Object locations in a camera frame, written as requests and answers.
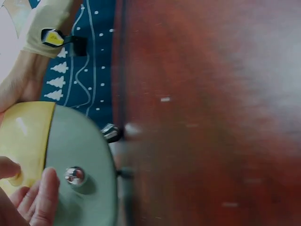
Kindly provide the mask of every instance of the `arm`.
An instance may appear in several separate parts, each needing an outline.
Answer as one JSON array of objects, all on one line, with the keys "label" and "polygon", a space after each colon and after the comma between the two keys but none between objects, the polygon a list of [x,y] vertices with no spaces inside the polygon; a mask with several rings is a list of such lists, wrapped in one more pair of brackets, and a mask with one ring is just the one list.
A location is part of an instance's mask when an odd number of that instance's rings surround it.
[{"label": "arm", "polygon": [[0,112],[16,102],[40,98],[43,77],[49,57],[20,51],[14,67],[0,84]]},{"label": "arm", "polygon": [[65,10],[68,10],[68,17],[62,16],[61,21],[54,23],[45,18],[51,18],[52,14],[59,14],[58,17],[61,14],[66,15],[66,11],[59,10],[60,4],[62,4],[60,0],[42,0],[39,8],[32,11],[21,32],[23,35],[20,42],[23,44],[23,48],[21,47],[22,50],[9,74],[2,82],[0,81],[0,112],[5,111],[16,102],[39,99],[48,63],[51,58],[56,57],[61,48],[44,46],[39,37],[35,35],[36,31],[45,27],[54,27],[62,31],[64,35],[69,34],[81,3],[82,0],[65,0],[63,5]]}]

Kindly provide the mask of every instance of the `tag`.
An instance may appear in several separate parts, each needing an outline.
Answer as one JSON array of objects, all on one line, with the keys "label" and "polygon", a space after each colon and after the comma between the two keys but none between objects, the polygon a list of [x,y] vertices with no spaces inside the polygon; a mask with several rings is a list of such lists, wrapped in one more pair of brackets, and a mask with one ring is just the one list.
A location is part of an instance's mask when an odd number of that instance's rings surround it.
[{"label": "tag", "polygon": [[49,31],[49,32],[47,32],[43,42],[59,47],[59,46],[63,45],[64,39],[58,34],[58,32]]}]

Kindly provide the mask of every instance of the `fabric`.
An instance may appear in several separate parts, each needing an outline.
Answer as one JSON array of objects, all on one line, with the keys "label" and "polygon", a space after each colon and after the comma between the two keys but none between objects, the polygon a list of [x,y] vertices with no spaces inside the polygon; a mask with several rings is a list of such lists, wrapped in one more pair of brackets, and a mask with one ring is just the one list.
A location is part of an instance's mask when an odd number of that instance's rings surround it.
[{"label": "fabric", "polygon": [[55,58],[59,54],[60,48],[42,44],[40,31],[45,28],[59,30],[63,27],[68,22],[73,2],[73,0],[41,0],[40,4],[31,10],[23,25],[19,36],[20,49]]},{"label": "fabric", "polygon": [[[30,0],[34,8],[39,2]],[[87,56],[71,57],[70,46],[51,60],[41,100],[55,101],[90,117],[102,128],[112,122],[111,46],[115,0],[84,0],[72,35],[88,37]]]}]

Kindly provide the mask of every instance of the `yellow lid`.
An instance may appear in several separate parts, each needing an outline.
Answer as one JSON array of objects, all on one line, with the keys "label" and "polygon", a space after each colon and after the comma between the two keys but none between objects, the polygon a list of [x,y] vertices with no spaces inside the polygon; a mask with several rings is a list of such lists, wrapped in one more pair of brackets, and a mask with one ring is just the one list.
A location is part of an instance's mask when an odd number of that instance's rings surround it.
[{"label": "yellow lid", "polygon": [[48,134],[55,103],[19,103],[8,109],[0,128],[0,155],[21,165],[21,174],[0,180],[11,195],[21,186],[32,186],[42,176]]}]

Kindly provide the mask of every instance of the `teal tablecloth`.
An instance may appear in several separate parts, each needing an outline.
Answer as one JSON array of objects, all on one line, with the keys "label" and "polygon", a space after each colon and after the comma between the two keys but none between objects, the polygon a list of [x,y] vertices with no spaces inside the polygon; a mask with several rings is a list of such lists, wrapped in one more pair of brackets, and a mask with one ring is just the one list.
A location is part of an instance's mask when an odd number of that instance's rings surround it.
[{"label": "teal tablecloth", "polygon": [[[39,3],[30,0],[32,7]],[[88,37],[86,57],[69,56],[70,47],[51,60],[41,100],[74,108],[99,127],[112,121],[111,46],[115,0],[84,0],[72,34]]]}]

